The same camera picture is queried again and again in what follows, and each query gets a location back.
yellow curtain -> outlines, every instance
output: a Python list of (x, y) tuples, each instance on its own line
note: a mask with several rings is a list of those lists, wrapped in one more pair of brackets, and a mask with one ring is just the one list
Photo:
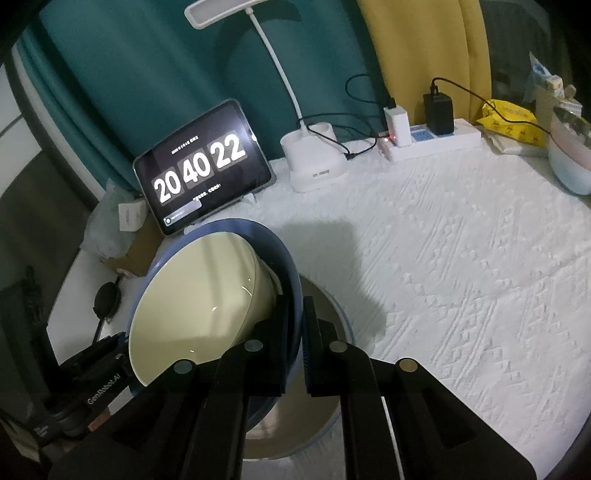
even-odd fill
[[(423, 93), (433, 77), (445, 77), (491, 97), (491, 64), (478, 0), (357, 0), (374, 42), (384, 83), (408, 111), (411, 124), (425, 121)], [(455, 118), (482, 116), (482, 102), (438, 83), (453, 99)]]

white desk lamp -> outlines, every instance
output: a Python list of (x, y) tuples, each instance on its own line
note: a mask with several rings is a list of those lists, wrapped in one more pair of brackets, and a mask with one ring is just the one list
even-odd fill
[(297, 101), (281, 63), (257, 21), (252, 6), (266, 0), (199, 0), (185, 8), (185, 17), (191, 25), (201, 30), (222, 18), (244, 10), (252, 20), (256, 31), (260, 35), (273, 63), (285, 84), (294, 105), (300, 129), (284, 135), (281, 146), (290, 168), (290, 182), (297, 192), (307, 192), (324, 185), (335, 183), (346, 177), (348, 164), (345, 155), (336, 144), (315, 135), (318, 132), (336, 141), (335, 132), (329, 123), (311, 125), (308, 129), (302, 120), (300, 104)]

power strip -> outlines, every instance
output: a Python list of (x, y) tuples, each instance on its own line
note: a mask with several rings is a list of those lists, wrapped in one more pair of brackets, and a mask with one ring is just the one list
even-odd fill
[(413, 138), (410, 145), (398, 147), (390, 138), (385, 137), (378, 140), (378, 146), (389, 161), (395, 162), (480, 145), (480, 131), (463, 118), (457, 118), (453, 123), (454, 131), (451, 134), (436, 135), (427, 128), (427, 125), (414, 125), (410, 128)]

textured tablecloth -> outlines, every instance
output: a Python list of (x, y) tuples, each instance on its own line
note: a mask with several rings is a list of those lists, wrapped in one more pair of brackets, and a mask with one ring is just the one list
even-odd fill
[[(548, 161), (480, 148), (390, 164), (377, 149), (341, 183), (277, 183), (213, 219), (263, 223), (344, 308), (374, 358), (417, 359), (543, 478), (591, 410), (591, 210)], [(340, 422), (243, 478), (344, 478)]]

yellow package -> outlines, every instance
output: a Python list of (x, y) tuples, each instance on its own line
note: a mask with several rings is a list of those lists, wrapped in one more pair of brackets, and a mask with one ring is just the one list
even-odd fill
[[(525, 120), (535, 124), (538, 123), (535, 119), (535, 115), (527, 108), (520, 107), (519, 105), (504, 100), (489, 100), (489, 102), (493, 104), (507, 120)], [(506, 137), (536, 145), (537, 147), (545, 147), (545, 138), (542, 130), (539, 128), (528, 124), (512, 124), (505, 122), (499, 114), (487, 104), (484, 104), (482, 107), (482, 115), (483, 117), (476, 121), (487, 130), (492, 130), (493, 132), (500, 133)]]

